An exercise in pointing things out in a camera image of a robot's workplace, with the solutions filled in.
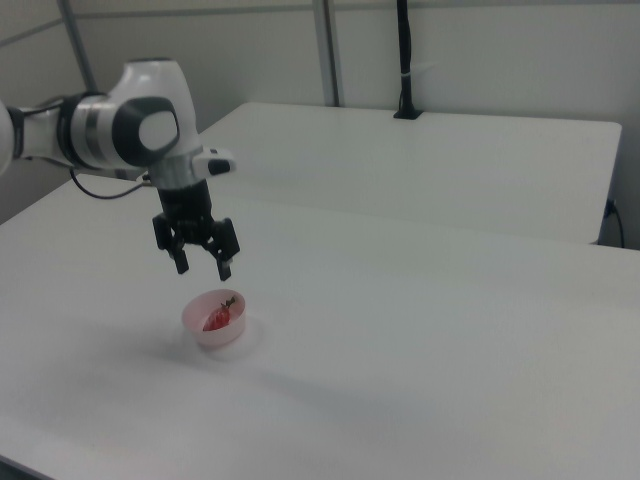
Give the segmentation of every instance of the black cable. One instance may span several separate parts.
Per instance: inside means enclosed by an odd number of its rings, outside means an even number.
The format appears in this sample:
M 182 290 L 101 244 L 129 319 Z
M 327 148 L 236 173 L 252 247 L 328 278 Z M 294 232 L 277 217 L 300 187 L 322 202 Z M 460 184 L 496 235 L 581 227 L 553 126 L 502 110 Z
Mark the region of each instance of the black cable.
M 25 117 L 30 117 L 31 115 L 36 115 L 38 113 L 48 112 L 49 110 L 54 110 L 56 108 L 60 108 L 62 103 L 56 103 L 54 105 L 48 105 L 46 107 L 37 108 L 35 110 L 27 110 L 26 112 L 22 112 Z
M 97 195 L 93 192 L 90 192 L 89 190 L 87 190 L 86 188 L 84 188 L 80 182 L 78 181 L 78 178 L 76 177 L 76 172 L 74 172 L 73 170 L 69 170 L 69 173 L 71 174 L 71 180 L 73 180 L 73 183 L 76 184 L 76 186 L 85 194 L 89 195 L 90 197 L 93 198 L 97 198 L 98 200 L 115 200 L 116 198 L 122 198 L 125 197 L 127 195 L 129 195 L 130 193 L 135 192 L 136 190 L 138 190 L 139 188 L 142 188 L 144 185 L 141 183 L 139 185 L 136 185 L 133 188 L 130 188 L 129 190 L 125 190 L 122 193 L 118 193 L 116 195 Z
M 611 213 L 615 213 L 616 218 L 618 219 L 618 229 L 620 230 L 620 248 L 624 248 L 624 228 L 622 228 L 622 218 L 620 218 L 620 212 L 615 205 L 613 205 L 613 207 L 611 208 Z

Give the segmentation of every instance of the white table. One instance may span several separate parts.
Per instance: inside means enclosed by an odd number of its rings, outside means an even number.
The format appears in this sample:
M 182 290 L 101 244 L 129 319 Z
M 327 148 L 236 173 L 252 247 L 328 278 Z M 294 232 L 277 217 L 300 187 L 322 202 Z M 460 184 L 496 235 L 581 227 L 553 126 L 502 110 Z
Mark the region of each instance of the white table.
M 244 173 L 222 193 L 587 244 L 620 126 L 249 103 L 202 138 Z
M 58 480 L 637 479 L 637 252 L 223 182 L 249 320 L 214 353 L 179 318 L 215 264 L 175 274 L 153 190 L 65 184 L 0 226 L 0 455 Z

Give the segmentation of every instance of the small bowl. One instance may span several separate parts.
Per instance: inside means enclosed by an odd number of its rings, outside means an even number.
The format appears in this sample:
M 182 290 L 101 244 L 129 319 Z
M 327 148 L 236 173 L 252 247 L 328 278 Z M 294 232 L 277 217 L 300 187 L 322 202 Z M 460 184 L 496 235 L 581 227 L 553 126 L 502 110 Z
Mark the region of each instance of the small bowl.
M 216 308 L 231 297 L 236 301 L 229 307 L 231 320 L 226 327 L 203 332 L 204 324 Z M 182 323 L 193 338 L 205 347 L 220 347 L 235 340 L 246 324 L 244 297 L 233 290 L 212 290 L 191 300 L 182 311 Z

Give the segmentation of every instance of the black pole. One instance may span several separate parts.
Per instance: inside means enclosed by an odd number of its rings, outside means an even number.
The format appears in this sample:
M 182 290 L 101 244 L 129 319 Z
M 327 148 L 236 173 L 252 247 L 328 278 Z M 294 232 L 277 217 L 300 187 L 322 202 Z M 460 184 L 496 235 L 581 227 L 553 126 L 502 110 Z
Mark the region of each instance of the black pole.
M 398 9 L 398 41 L 400 43 L 400 105 L 394 118 L 415 120 L 422 110 L 416 110 L 413 106 L 411 94 L 411 29 L 409 28 L 409 9 L 407 0 L 397 0 Z

